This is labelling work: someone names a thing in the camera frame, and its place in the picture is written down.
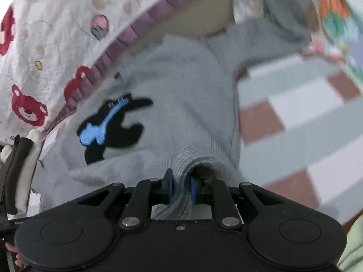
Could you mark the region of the person left hand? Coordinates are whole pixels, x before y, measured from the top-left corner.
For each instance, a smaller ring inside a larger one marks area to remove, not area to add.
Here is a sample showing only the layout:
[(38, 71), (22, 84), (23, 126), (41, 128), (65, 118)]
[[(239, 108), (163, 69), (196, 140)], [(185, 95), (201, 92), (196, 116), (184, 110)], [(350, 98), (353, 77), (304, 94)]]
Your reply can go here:
[(18, 253), (17, 248), (13, 244), (7, 242), (5, 242), (5, 248), (9, 252), (15, 253), (15, 258), (16, 258), (15, 265), (21, 268), (24, 265), (24, 263), (22, 261), (22, 258), (20, 257), (20, 254)]

